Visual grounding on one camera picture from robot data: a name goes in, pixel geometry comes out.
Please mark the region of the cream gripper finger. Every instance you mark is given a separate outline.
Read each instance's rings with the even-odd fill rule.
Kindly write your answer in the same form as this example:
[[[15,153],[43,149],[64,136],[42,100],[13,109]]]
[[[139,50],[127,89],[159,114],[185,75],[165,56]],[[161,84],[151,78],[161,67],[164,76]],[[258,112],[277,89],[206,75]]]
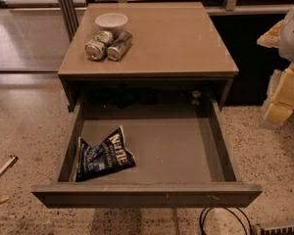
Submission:
[[[267,99],[262,105],[260,127],[281,127],[294,112],[294,63],[286,70],[275,70],[270,77]]]
[[[277,48],[282,23],[283,21],[279,21],[270,30],[261,35],[257,40],[257,44],[267,48]]]

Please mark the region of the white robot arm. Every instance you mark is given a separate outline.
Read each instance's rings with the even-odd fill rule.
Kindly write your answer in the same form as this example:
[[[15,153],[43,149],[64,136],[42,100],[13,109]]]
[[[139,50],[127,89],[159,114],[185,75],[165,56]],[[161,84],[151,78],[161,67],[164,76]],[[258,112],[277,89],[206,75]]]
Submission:
[[[260,126],[281,127],[294,112],[294,7],[257,40],[267,48],[277,48],[281,58],[290,62],[284,71],[275,70],[270,77],[267,99],[262,105]]]

